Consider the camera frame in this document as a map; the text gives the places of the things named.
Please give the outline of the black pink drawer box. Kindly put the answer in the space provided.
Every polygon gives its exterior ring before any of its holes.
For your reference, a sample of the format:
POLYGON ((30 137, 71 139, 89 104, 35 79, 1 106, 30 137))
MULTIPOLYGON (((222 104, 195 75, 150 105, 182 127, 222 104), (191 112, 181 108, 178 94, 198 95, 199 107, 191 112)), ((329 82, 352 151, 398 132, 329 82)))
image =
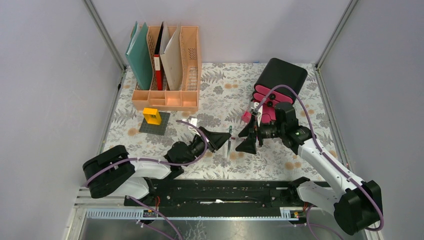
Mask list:
MULTIPOLYGON (((260 103, 265 95, 277 85, 287 85, 296 94, 299 94, 307 76, 306 69, 278 58, 272 58, 254 84, 251 101, 260 103)), ((290 90, 283 87, 274 90, 262 105, 261 122, 267 124, 276 120, 274 106, 277 103, 288 102, 293 105, 295 101, 296 97, 290 90)))

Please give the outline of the beige kraft notebook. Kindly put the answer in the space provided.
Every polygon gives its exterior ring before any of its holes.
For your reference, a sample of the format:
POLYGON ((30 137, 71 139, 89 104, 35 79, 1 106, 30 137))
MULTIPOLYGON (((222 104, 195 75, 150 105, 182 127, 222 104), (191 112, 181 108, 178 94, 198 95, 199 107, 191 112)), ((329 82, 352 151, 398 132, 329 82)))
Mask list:
POLYGON ((180 33, 178 25, 170 34, 165 21, 162 22, 163 30, 160 39, 159 56, 165 73, 167 86, 171 91, 178 91, 183 79, 183 65, 181 57, 180 33))

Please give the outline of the red binder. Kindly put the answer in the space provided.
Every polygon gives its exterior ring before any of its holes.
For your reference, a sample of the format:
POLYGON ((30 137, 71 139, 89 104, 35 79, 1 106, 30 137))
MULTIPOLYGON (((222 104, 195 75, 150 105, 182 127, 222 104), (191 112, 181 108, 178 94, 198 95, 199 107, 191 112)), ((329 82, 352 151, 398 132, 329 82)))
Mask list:
POLYGON ((154 49, 154 55, 153 55, 153 63, 154 63, 154 70, 155 70, 155 76, 156 76, 156 87, 158 91, 162 91, 164 88, 162 63, 160 59, 160 50, 161 50, 163 31, 164 31, 164 22, 161 23, 159 33, 158 33, 158 38, 157 38, 155 49, 154 49))

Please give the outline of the teal folder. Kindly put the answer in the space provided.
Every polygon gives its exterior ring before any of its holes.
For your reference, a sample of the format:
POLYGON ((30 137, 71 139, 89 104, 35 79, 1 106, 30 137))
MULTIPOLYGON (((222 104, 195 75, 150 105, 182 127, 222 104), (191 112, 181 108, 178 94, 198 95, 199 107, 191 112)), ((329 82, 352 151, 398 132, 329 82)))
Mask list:
POLYGON ((137 84, 144 91, 150 89, 153 79, 153 68, 147 42, 148 30, 145 22, 140 24, 136 21, 125 53, 137 84))

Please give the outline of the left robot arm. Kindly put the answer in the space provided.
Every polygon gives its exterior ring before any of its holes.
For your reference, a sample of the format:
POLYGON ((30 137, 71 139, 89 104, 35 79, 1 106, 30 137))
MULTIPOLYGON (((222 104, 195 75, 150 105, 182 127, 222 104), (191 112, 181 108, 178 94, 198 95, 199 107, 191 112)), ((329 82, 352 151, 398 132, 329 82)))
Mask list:
POLYGON ((207 152, 216 152, 232 137, 229 132, 189 127, 194 130, 192 141, 175 142, 164 156, 129 157, 126 147, 117 145, 93 157, 82 166, 84 187, 93 199, 118 194, 135 197, 144 206, 152 204, 155 192, 148 179, 172 180, 184 172, 183 167, 199 162, 207 152))

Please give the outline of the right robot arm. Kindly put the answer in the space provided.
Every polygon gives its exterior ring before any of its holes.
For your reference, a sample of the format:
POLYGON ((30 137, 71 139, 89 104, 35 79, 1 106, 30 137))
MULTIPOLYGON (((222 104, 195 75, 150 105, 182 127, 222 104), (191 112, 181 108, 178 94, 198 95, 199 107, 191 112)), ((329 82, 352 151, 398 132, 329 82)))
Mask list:
POLYGON ((303 202, 330 213, 338 226, 348 235, 367 229, 378 222, 384 225, 382 193, 373 180, 365 182, 335 159, 321 144, 312 127, 299 124, 291 103, 279 102, 274 106, 275 121, 262 123, 262 106, 252 102, 248 108, 250 120, 239 133, 243 142, 237 152, 255 155, 265 139, 281 139, 286 148, 307 161, 329 184, 324 188, 308 178, 291 183, 287 201, 293 206, 303 202))

